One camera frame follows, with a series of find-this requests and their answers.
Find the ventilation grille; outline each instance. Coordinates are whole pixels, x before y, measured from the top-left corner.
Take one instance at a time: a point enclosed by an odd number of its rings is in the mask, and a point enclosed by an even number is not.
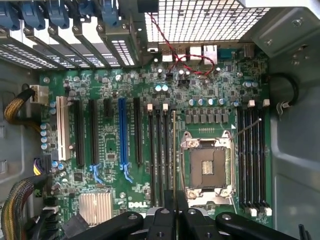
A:
[[[152,15],[171,43],[234,41],[269,9],[243,8],[236,0],[159,0],[159,11]],[[148,41],[163,43],[147,13],[145,24]]]

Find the motherboard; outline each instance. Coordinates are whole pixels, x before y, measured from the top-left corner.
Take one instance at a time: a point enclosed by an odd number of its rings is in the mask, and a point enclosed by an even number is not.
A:
[[[267,66],[264,54],[230,54],[206,76],[159,60],[43,73],[41,148],[53,173],[45,195],[57,200],[60,223],[77,213],[89,226],[126,211],[145,215],[164,205],[175,171],[189,207],[272,227]]]

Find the white pci slot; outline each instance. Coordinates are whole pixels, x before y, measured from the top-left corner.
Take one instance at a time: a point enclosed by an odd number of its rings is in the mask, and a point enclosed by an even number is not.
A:
[[[71,156],[69,150],[69,113],[67,106],[67,98],[65,96],[56,97],[56,118],[59,160],[66,161],[69,160]]]

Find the blue pcie slot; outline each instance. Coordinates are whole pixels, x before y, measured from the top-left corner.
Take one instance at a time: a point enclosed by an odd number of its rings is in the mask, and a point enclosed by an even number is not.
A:
[[[124,172],[124,178],[130,183],[133,180],[129,177],[129,161],[128,161],[128,141],[127,141],[127,109],[126,99],[119,98],[119,138],[120,138],[120,170]]]

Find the heatsink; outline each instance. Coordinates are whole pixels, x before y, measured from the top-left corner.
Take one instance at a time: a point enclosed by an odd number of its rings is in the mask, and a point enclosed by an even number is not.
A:
[[[96,226],[114,216],[110,192],[82,193],[79,195],[79,213],[89,226]]]

